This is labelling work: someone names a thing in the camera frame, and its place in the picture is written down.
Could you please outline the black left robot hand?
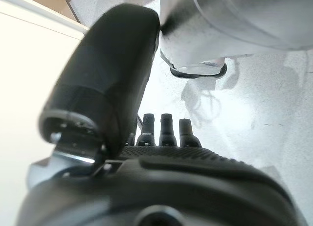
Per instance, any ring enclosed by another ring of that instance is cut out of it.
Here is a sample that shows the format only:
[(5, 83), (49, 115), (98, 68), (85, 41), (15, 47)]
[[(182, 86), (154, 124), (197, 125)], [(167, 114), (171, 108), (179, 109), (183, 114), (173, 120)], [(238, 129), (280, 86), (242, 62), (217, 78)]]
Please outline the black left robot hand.
[(137, 112), (158, 46), (159, 19), (121, 4), (80, 42), (39, 118), (55, 148), (31, 164), (19, 226), (299, 226), (296, 205), (260, 170), (202, 148), (191, 122), (174, 142), (169, 114)]

